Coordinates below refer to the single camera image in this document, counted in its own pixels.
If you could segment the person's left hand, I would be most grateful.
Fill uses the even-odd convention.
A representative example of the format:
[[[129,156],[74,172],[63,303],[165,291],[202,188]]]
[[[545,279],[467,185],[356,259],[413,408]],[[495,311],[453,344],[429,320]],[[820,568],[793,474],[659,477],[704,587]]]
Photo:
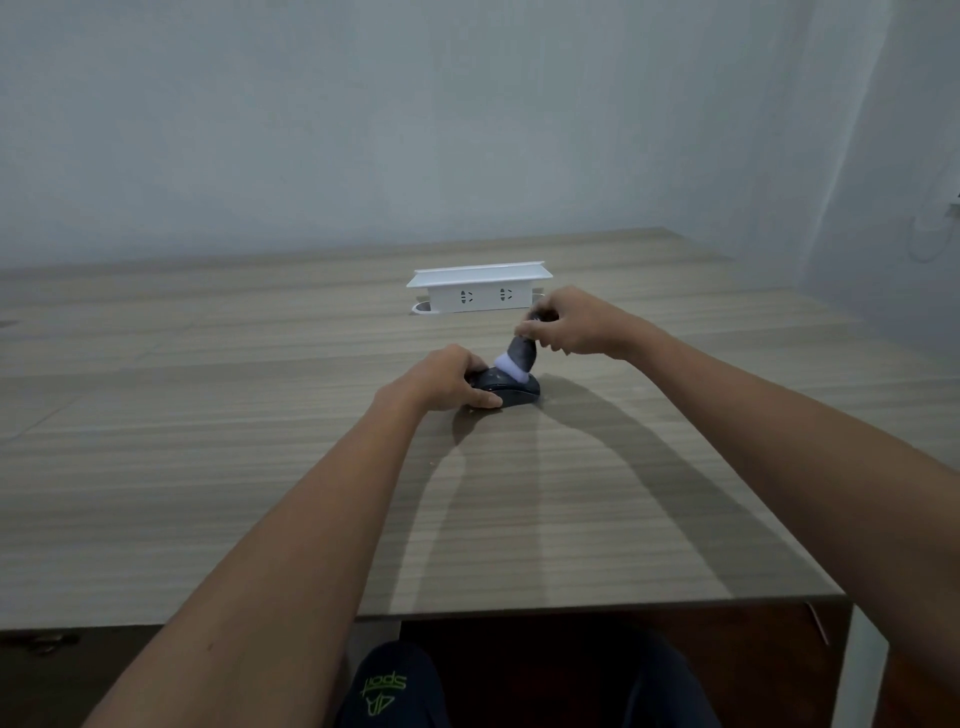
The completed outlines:
[[[379,389],[372,408],[418,418],[431,411],[462,408],[460,393],[476,390],[466,382],[466,375],[486,369],[486,362],[463,346],[451,344],[433,350]]]

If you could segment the person's right hand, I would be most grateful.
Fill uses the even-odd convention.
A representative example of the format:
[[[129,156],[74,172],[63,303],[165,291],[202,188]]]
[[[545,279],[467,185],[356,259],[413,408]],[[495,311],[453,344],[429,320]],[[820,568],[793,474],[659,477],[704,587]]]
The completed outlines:
[[[544,296],[553,296],[568,318],[570,353],[566,355],[628,360],[657,330],[642,317],[574,286],[564,286]]]

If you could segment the black computer mouse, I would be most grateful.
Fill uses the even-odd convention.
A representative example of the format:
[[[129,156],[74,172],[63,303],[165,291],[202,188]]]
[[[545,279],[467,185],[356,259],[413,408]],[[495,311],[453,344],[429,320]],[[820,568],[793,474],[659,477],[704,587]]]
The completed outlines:
[[[542,394],[541,385],[533,374],[520,382],[497,367],[471,372],[465,376],[465,381],[476,390],[497,395],[502,408],[533,405]]]

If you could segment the grey white-tipped cleaning brush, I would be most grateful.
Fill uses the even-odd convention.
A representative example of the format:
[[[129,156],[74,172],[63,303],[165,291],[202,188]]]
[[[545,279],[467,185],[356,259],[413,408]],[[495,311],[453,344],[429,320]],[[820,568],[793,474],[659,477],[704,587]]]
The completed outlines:
[[[506,351],[494,360],[492,368],[498,370],[508,380],[526,385],[534,379],[532,370],[537,356],[536,340],[524,335],[515,335]]]

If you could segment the person's right forearm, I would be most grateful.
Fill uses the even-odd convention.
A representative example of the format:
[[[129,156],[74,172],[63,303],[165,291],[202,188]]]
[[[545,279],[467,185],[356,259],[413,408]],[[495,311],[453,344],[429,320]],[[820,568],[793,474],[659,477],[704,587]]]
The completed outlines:
[[[630,317],[623,354],[888,640],[960,693],[960,472]]]

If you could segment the person's left forearm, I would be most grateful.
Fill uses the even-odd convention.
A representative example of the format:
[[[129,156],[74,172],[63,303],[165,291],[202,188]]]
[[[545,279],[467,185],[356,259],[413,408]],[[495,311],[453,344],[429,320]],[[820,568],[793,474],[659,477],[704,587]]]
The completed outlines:
[[[410,384],[380,390],[150,640],[83,728],[317,728],[427,409]]]

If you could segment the white desk power socket box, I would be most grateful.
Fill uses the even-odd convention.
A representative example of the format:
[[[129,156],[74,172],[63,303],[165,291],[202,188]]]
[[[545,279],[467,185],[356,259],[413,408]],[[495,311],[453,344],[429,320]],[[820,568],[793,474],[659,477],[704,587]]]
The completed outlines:
[[[544,261],[528,261],[416,270],[406,287],[426,296],[414,313],[527,310],[551,279]]]

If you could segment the person's dark shorts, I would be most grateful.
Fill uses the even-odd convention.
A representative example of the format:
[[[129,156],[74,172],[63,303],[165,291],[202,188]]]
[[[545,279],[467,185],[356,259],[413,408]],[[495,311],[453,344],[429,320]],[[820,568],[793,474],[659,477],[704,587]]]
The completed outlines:
[[[551,635],[527,651],[454,651],[459,675],[447,674],[423,646],[396,639],[361,662],[334,728],[454,728],[448,688],[489,728],[722,728],[687,658],[661,633],[601,621]]]

